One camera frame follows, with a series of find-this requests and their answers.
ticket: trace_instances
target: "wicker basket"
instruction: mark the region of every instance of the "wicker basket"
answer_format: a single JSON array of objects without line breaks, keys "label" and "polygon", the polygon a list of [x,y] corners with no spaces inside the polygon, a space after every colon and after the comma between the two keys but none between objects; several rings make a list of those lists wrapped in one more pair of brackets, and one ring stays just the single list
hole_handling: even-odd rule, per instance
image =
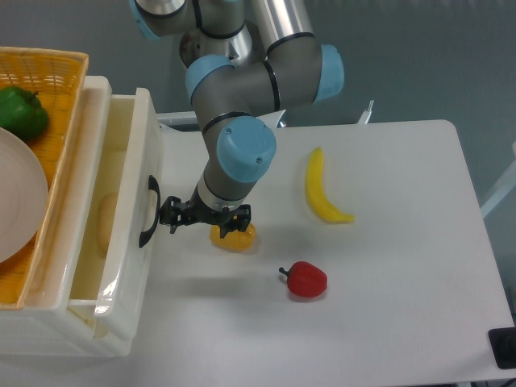
[{"label": "wicker basket", "polygon": [[0,89],[17,85],[37,91],[49,116],[48,129],[27,145],[43,166],[49,186],[47,209],[35,237],[0,263],[0,310],[20,309],[42,256],[42,241],[69,164],[74,117],[88,68],[88,56],[40,48],[0,47]]}]

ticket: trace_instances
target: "black object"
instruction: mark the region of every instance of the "black object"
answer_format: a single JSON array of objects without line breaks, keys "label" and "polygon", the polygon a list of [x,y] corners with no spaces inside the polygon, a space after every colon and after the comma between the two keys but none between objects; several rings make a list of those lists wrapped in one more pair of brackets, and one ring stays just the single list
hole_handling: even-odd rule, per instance
[{"label": "black object", "polygon": [[149,240],[151,240],[154,231],[156,231],[156,227],[158,225],[158,219],[160,217],[160,204],[161,204],[161,194],[160,194],[160,185],[158,184],[158,180],[153,175],[149,175],[148,177],[148,188],[151,191],[156,192],[158,195],[156,201],[156,214],[154,215],[154,221],[152,222],[151,228],[146,231],[143,231],[139,234],[138,246],[142,248],[145,246]]},{"label": "black object", "polygon": [[200,200],[197,188],[189,201],[183,203],[180,198],[169,196],[160,208],[160,224],[170,226],[170,234],[175,233],[179,226],[208,223],[220,227],[222,239],[228,232],[246,231],[250,222],[251,206],[248,204],[243,204],[233,211],[229,211],[228,208],[224,208],[222,212],[215,211]]},{"label": "black object", "polygon": [[489,331],[494,359],[500,369],[516,368],[516,327]]}]

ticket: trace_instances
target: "apple stem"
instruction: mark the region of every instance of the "apple stem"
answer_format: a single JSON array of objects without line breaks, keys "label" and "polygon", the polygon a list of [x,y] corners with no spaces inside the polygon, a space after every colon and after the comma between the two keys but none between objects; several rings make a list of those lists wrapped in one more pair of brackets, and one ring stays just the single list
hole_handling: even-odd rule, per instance
[{"label": "apple stem", "polygon": [[284,268],[280,268],[280,273],[285,274],[287,277],[289,276],[289,272],[287,272]]}]

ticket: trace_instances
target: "banana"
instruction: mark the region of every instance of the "banana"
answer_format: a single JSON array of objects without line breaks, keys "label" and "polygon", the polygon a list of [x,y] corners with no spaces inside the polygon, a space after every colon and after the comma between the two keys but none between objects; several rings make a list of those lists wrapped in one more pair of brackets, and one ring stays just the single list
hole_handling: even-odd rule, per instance
[{"label": "banana", "polygon": [[353,223],[355,215],[345,214],[335,207],[326,197],[323,188],[324,154],[317,147],[310,154],[306,167],[305,191],[306,199],[312,210],[329,223]]}]

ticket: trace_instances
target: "black handle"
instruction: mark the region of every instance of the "black handle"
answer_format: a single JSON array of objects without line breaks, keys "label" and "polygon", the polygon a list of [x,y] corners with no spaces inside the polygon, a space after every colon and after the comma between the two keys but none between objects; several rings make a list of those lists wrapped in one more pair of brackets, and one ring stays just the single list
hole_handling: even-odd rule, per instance
[{"label": "black handle", "polygon": [[156,231],[156,227],[158,226],[158,220],[160,219],[160,203],[161,203],[161,194],[160,194],[160,185],[158,184],[158,180],[153,175],[149,175],[148,177],[148,188],[151,191],[156,192],[158,195],[158,200],[156,201],[156,214],[154,215],[154,222],[152,222],[151,228],[146,231],[142,231],[139,234],[139,242],[138,245],[140,248],[145,246],[149,240],[151,240],[154,231]]}]

